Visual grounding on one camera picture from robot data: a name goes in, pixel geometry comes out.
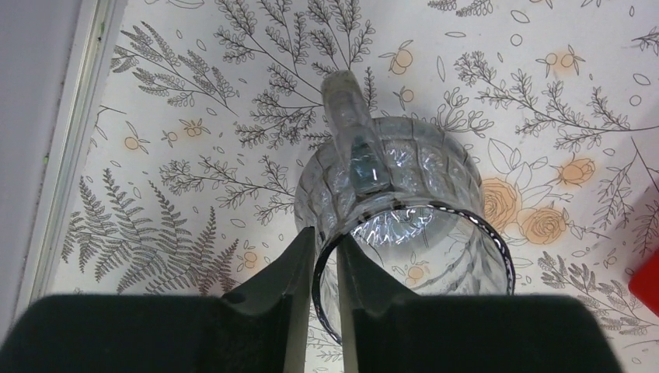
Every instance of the mug handle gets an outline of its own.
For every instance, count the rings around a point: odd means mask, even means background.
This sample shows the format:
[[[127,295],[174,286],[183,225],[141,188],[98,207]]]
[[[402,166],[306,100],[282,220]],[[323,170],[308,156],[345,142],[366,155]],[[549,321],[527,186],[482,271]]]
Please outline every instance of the mug handle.
[[[321,93],[336,152],[357,198],[391,190],[382,142],[354,74],[343,70],[327,75]]]

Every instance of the black holder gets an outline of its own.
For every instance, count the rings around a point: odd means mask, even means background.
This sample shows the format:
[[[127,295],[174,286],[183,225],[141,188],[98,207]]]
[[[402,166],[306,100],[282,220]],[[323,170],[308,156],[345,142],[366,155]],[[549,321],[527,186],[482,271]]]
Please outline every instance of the black holder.
[[[0,371],[303,372],[314,234],[222,298],[41,299],[5,341]],[[419,296],[351,237],[338,259],[346,373],[621,372],[571,298]]]

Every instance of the white wall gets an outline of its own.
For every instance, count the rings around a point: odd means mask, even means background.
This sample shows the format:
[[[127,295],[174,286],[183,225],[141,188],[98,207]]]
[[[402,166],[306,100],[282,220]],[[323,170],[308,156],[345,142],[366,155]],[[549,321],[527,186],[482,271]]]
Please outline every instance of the white wall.
[[[12,320],[81,0],[0,0],[0,340]]]

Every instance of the orange berry drawing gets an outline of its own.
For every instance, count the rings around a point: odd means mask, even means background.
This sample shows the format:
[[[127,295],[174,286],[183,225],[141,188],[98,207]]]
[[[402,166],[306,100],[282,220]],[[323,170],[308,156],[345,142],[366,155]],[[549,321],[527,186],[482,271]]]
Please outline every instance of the orange berry drawing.
[[[242,263],[240,263],[236,269],[238,272],[242,271],[243,268],[252,270],[256,267],[256,262],[259,259],[259,257],[252,251],[247,251],[242,256],[238,255],[237,257],[238,259],[242,260]]]
[[[184,130],[187,133],[187,135],[190,136],[191,138],[201,135],[202,132],[211,134],[208,128],[201,125],[201,118],[199,118],[199,121],[196,123],[194,122],[194,120],[188,121],[183,119],[179,119],[179,122],[181,122],[183,126],[185,126]]]
[[[412,92],[411,89],[405,88],[403,86],[400,89],[400,92],[392,92],[394,96],[398,97],[398,100],[400,101],[400,107],[405,110],[405,103],[410,103],[414,99],[414,92]]]
[[[410,264],[411,265],[409,266],[405,265],[403,267],[392,266],[392,270],[396,274],[405,277],[403,283],[408,288],[421,284],[423,282],[422,280],[424,279],[424,277],[431,272],[427,266],[428,262],[426,260],[417,260],[416,253],[412,253],[412,255],[410,256]]]
[[[128,125],[128,128],[131,129],[132,136],[128,136],[127,138],[124,139],[124,146],[128,150],[142,150],[144,153],[148,154],[148,150],[146,150],[146,147],[143,144],[151,144],[151,142],[146,141],[143,138],[140,138],[138,136],[138,131],[135,129],[135,126],[131,124],[131,122],[126,120],[126,124]]]
[[[535,60],[535,62],[538,62],[540,64],[544,64],[546,66],[545,69],[545,78],[549,76],[549,72],[552,70],[553,67],[556,66],[556,64],[560,63],[560,66],[563,66],[564,68],[574,68],[574,71],[579,75],[579,62],[585,62],[583,58],[577,56],[574,53],[574,48],[572,48],[571,45],[567,45],[567,53],[563,54],[563,56],[559,59],[558,55],[555,53],[550,53],[547,54],[544,58],[538,58]]]
[[[414,57],[412,53],[408,51],[407,48],[414,40],[403,41],[396,52],[389,52],[385,54],[380,54],[380,58],[390,58],[389,70],[396,75],[405,74],[407,68],[412,65],[414,62]]]

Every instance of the glass mug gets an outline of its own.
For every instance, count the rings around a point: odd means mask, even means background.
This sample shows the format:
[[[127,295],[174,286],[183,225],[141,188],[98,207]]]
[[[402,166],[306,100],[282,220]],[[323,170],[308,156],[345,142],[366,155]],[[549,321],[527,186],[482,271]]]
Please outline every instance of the glass mug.
[[[512,294],[510,254],[479,217],[481,178],[467,151],[431,124],[371,119],[350,71],[328,75],[321,91],[333,140],[302,171],[295,222],[299,231],[316,228],[312,297],[330,336],[340,343],[330,254],[345,234],[418,294]]]

